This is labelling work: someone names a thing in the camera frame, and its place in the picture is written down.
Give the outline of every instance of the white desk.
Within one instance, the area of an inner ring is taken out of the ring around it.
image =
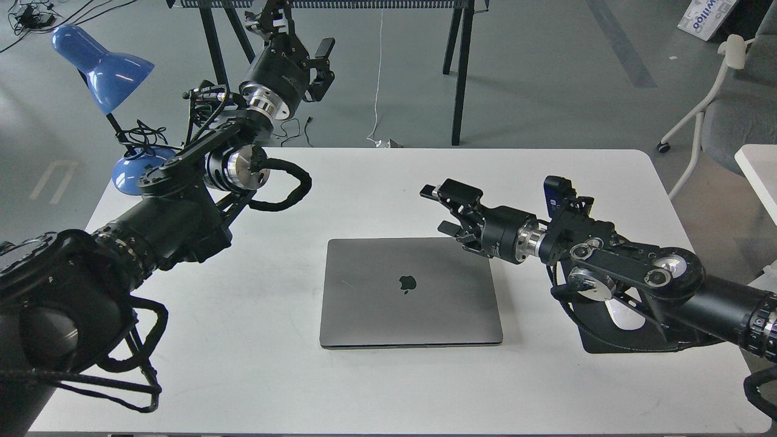
[[[546,217],[542,181],[570,178],[593,215],[635,241],[690,248],[648,157],[630,150],[268,149],[313,189],[285,212],[245,211],[233,246],[157,272],[136,292],[167,305],[152,356],[160,407],[139,414],[58,390],[33,431],[204,434],[623,434],[763,432],[731,344],[677,354],[589,355],[538,260],[493,260],[504,343],[329,351],[318,343],[329,239],[438,236],[422,199],[454,178],[486,206]],[[257,198],[295,180],[273,174]],[[89,229],[137,199],[109,186]]]
[[[746,144],[733,157],[777,223],[777,145]]]

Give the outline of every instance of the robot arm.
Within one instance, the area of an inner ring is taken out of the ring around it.
[[[680,351],[728,341],[777,362],[777,295],[706,274],[688,250],[628,241],[612,223],[589,217],[594,199],[577,197],[566,179],[545,179],[550,222],[507,206],[487,208],[480,204],[481,190],[455,180],[427,185],[420,195],[438,201],[458,219],[458,225],[442,222],[437,229],[456,238],[465,250],[513,264],[538,257],[548,268],[552,296],[581,331],[599,341],[636,352]],[[557,264],[566,279],[562,284],[556,280]],[[632,288],[639,299],[626,293]],[[588,326],[576,311],[611,299],[650,322],[665,346],[619,344]],[[748,400],[777,419],[777,408],[758,392],[774,379],[777,368],[748,377],[744,385]]]
[[[273,120],[291,117],[306,93],[308,101],[321,100],[334,79],[327,59],[334,39],[324,40],[310,60],[293,23],[289,29],[285,39],[270,37],[239,93],[203,82],[184,95],[190,101],[190,129],[183,150],[138,179],[143,198],[121,217],[91,235],[70,229],[19,245],[0,242],[0,435],[23,435],[56,388],[140,412],[156,409],[162,388],[149,358],[168,314],[162,304],[131,292],[158,269],[201,263],[229,247],[229,226],[246,206],[282,211],[311,189],[310,175],[268,157],[262,144]],[[311,68],[319,73],[308,83]],[[194,125],[199,129],[192,135]],[[253,200],[271,170],[289,173],[299,186],[281,202]],[[208,188],[227,194],[216,201]],[[140,308],[157,315],[145,339],[135,327]],[[109,353],[121,341],[131,357],[119,361]],[[140,369],[148,385],[80,374],[93,365],[107,372]],[[71,382],[152,398],[138,407]]]

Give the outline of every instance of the laptop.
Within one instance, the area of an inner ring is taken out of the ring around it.
[[[331,239],[324,348],[502,342],[489,260],[452,238]]]

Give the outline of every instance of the gray chair seat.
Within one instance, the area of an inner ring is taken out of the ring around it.
[[[775,92],[763,88],[767,93]],[[704,112],[702,148],[709,157],[734,173],[744,176],[734,159],[734,153],[743,144],[777,144],[777,99],[727,90]]]

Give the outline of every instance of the concrete floor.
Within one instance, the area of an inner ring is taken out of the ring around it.
[[[66,16],[83,3],[54,0]],[[10,5],[0,1],[0,7]],[[717,44],[676,28],[686,6],[669,0],[492,2],[490,12],[475,17],[460,147],[639,149],[671,189],[688,162],[692,127],[672,139],[669,153],[658,154],[654,146],[704,97],[720,64]],[[229,79],[236,85],[248,64],[224,14],[215,12]],[[597,19],[602,13],[609,14],[609,27]],[[303,103],[297,113],[303,123],[313,119],[311,144],[373,147],[365,137],[375,122],[381,12],[295,10],[294,19],[310,51],[323,37],[337,39],[331,57],[335,83],[321,103]],[[447,11],[384,12],[374,138],[392,138],[405,147],[450,147],[456,78],[441,74],[449,24]],[[114,111],[120,123],[128,127],[141,118],[152,127],[166,126],[172,143],[183,139],[187,106],[181,93],[202,79],[214,80],[197,11],[145,1],[83,27],[110,50],[156,64]],[[259,50],[259,37],[251,37]],[[10,29],[0,26],[0,46],[14,40]],[[624,51],[636,59],[624,62],[619,56]],[[635,61],[652,85],[634,81]],[[0,239],[19,242],[47,230],[83,228],[121,149],[76,71],[51,49],[48,35],[31,34],[0,54],[0,112]],[[305,136],[284,146],[307,147]],[[51,163],[59,164],[50,182],[33,196]],[[75,170],[57,195],[70,169]],[[591,172],[607,180],[608,163]],[[706,156],[674,206],[709,273],[748,283],[777,259],[777,226],[748,182]]]

